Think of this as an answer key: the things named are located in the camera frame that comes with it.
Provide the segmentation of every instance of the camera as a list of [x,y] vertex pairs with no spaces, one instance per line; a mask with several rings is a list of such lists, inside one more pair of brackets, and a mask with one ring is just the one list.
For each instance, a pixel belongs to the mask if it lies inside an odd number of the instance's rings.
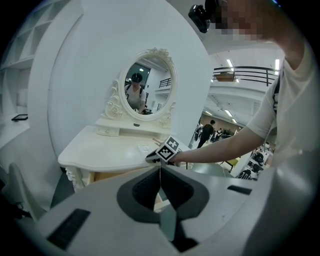
[[216,23],[217,28],[225,28],[225,24],[221,24],[221,14],[216,13],[222,2],[225,0],[206,0],[205,8],[203,5],[193,5],[188,13],[189,18],[194,22],[201,33],[207,33],[210,27],[211,19]]

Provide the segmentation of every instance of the carved floral decoration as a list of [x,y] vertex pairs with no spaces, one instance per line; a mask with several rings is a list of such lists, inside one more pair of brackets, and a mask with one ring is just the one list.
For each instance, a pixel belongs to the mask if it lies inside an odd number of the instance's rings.
[[146,52],[149,53],[149,54],[160,55],[160,56],[164,57],[172,66],[174,65],[174,62],[172,61],[172,58],[169,56],[169,52],[168,52],[167,49],[152,48],[152,49],[146,50]]
[[112,95],[105,107],[105,114],[111,119],[120,118],[123,114],[121,101],[118,94],[118,81],[113,81],[112,85]]
[[162,128],[170,128],[172,120],[172,110],[175,108],[175,102],[171,105],[170,109],[159,118],[158,122]]

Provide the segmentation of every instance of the white curved wall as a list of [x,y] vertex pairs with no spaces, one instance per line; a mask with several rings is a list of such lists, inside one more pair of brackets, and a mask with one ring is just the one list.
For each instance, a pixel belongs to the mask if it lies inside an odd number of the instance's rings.
[[189,144],[211,80],[210,58],[188,22],[165,0],[82,0],[50,82],[48,121],[56,156],[100,117],[111,82],[145,49],[168,49],[177,70],[173,131]]

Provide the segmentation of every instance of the green object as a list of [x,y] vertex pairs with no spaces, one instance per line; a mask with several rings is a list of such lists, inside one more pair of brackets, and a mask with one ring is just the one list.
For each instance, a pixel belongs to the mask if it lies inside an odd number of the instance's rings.
[[232,159],[232,160],[229,160],[229,161],[226,161],[228,164],[232,165],[232,166],[235,166],[237,163],[238,163],[238,160],[237,159]]

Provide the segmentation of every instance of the black slot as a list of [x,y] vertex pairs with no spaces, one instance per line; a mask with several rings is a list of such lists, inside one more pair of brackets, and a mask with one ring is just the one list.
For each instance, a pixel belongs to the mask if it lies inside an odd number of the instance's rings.
[[65,250],[79,232],[90,212],[75,209],[65,221],[47,238],[55,246]]

